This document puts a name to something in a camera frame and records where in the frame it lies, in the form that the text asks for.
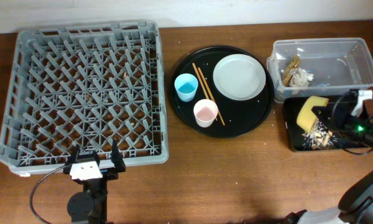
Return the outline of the yellow plastic bowl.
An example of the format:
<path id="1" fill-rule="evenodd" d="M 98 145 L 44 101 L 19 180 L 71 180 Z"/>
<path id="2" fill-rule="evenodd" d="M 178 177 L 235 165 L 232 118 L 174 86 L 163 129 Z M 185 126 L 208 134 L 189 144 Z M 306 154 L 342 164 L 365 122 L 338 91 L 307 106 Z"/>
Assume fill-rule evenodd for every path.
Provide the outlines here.
<path id="1" fill-rule="evenodd" d="M 309 133 L 312 127 L 315 125 L 317 119 L 312 109 L 314 106 L 327 106 L 329 102 L 328 98 L 323 98 L 320 96 L 309 97 L 304 105 L 302 106 L 300 112 L 298 113 L 296 123 L 302 128 L 306 133 Z"/>

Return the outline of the food leftovers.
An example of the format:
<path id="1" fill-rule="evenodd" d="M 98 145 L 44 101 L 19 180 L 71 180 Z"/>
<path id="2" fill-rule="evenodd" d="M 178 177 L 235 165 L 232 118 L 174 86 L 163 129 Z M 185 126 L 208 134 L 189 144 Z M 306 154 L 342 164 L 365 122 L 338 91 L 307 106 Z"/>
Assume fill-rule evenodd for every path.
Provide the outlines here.
<path id="1" fill-rule="evenodd" d="M 322 122 L 316 123 L 308 133 L 303 133 L 303 148 L 307 150 L 334 149 L 338 139 Z"/>

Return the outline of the white tissue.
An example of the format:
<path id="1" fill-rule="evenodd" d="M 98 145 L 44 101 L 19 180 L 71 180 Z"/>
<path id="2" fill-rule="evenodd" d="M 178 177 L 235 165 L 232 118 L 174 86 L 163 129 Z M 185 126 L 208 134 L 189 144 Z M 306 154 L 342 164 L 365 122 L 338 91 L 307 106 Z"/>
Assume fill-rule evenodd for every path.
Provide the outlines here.
<path id="1" fill-rule="evenodd" d="M 290 87 L 305 88 L 314 79 L 314 74 L 302 68 L 293 68 L 289 73 L 292 77 L 288 83 Z"/>

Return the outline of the brown coffee stick wrapper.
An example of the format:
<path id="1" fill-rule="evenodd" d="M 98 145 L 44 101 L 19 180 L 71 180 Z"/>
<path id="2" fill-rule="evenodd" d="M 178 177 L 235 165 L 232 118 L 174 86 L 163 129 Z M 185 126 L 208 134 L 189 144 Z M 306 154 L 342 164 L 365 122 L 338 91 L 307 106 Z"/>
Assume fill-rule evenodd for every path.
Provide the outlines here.
<path id="1" fill-rule="evenodd" d="M 282 85 L 288 86 L 288 83 L 290 82 L 292 78 L 291 71 L 294 68 L 298 68 L 300 66 L 300 58 L 297 55 L 292 56 L 292 61 L 289 63 L 289 65 L 286 67 L 286 69 L 283 72 L 282 75 Z"/>

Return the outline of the pink plastic cup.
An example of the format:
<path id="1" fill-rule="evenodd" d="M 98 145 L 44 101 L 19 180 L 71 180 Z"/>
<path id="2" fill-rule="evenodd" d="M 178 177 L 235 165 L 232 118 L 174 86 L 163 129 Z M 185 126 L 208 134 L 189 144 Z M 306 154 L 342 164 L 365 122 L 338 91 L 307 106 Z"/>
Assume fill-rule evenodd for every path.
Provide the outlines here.
<path id="1" fill-rule="evenodd" d="M 218 115 L 218 107 L 212 100 L 203 99 L 193 107 L 193 114 L 198 126 L 207 128 L 212 125 Z"/>

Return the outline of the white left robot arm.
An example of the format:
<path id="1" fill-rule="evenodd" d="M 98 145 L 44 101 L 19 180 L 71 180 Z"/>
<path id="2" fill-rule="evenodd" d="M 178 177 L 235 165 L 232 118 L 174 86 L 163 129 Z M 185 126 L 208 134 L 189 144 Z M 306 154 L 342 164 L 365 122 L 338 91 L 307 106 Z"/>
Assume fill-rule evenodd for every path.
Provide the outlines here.
<path id="1" fill-rule="evenodd" d="M 95 151 L 80 151 L 76 146 L 65 163 L 64 174 L 82 185 L 83 190 L 74 194 L 67 204 L 72 223 L 107 223 L 109 181 L 117 180 L 118 174 L 126 171 L 116 140 L 112 140 L 111 162 L 107 169 L 99 167 L 100 158 Z"/>

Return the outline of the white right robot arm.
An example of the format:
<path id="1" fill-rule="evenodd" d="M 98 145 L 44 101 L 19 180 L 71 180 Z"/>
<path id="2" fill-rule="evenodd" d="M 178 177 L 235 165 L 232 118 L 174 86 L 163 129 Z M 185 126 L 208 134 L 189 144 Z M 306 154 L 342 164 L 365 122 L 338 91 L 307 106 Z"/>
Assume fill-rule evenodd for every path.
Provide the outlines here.
<path id="1" fill-rule="evenodd" d="M 288 98 L 283 104 L 290 145 L 295 151 L 360 147 L 373 152 L 373 115 L 364 102 L 372 91 L 352 89 L 339 96 Z M 373 223 L 373 171 L 350 187 L 337 207 L 289 213 L 283 223 Z"/>

